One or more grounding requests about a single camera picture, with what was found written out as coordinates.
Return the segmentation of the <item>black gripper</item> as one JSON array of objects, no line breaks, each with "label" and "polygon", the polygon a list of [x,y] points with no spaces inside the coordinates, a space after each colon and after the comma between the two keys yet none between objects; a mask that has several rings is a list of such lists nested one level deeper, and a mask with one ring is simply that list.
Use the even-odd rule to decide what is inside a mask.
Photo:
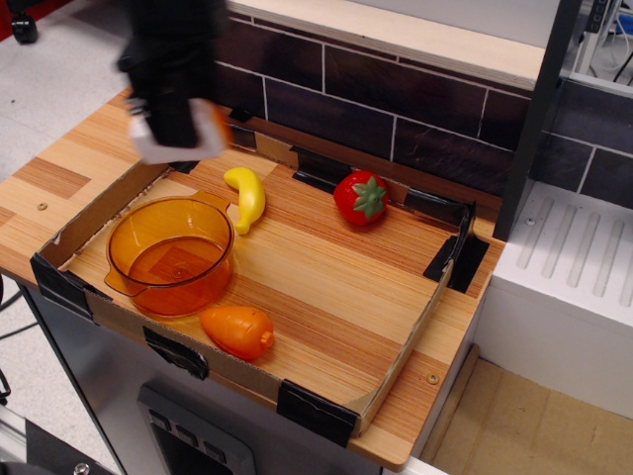
[{"label": "black gripper", "polygon": [[190,99],[212,99],[216,66],[208,41],[133,37],[118,59],[130,80],[133,98],[159,144],[193,147]]}]

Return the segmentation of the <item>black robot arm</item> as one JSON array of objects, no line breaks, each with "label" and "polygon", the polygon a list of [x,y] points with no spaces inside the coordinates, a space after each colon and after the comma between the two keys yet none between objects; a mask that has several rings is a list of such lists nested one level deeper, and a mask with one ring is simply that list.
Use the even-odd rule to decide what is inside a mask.
[{"label": "black robot arm", "polygon": [[225,1],[128,1],[132,37],[118,59],[140,116],[160,145],[200,142],[193,99],[216,98],[215,40],[225,30]]}]

